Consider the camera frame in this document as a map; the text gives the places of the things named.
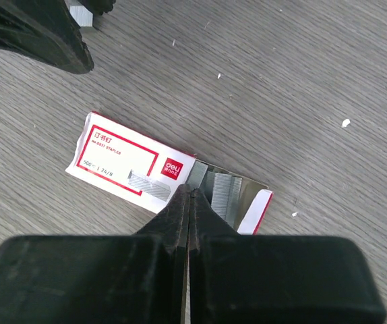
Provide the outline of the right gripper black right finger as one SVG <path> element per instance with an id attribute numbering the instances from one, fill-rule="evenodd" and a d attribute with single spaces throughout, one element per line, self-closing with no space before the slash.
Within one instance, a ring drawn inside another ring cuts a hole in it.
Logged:
<path id="1" fill-rule="evenodd" d="M 200 190 L 189 211 L 192 323 L 384 323 L 361 249 L 338 236 L 241 235 Z"/>

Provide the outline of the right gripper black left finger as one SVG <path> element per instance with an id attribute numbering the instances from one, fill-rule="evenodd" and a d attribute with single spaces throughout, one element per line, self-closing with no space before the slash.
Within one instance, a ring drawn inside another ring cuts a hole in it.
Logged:
<path id="1" fill-rule="evenodd" d="M 132 235 L 0 245 L 0 323 L 183 323 L 190 187 Z"/>

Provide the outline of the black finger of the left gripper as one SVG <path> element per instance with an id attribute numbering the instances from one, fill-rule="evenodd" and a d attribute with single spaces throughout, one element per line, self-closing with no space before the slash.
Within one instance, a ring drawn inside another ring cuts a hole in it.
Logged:
<path id="1" fill-rule="evenodd" d="M 94 68 L 80 27 L 64 1 L 0 1 L 0 49 L 71 74 Z"/>

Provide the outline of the long grey staple strip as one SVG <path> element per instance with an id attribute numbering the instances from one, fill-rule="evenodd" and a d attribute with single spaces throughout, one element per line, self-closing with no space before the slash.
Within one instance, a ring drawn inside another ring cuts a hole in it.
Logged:
<path id="1" fill-rule="evenodd" d="M 67 0 L 67 7 L 72 18 L 80 28 L 93 28 L 93 14 L 77 0 Z"/>

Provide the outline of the red white staple box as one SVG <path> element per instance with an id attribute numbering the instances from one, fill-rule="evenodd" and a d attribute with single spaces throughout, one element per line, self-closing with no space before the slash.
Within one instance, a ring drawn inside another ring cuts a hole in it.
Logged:
<path id="1" fill-rule="evenodd" d="M 207 163 L 92 111 L 66 172 L 151 212 L 178 186 L 199 188 L 240 234 L 256 234 L 274 196 L 267 185 Z"/>

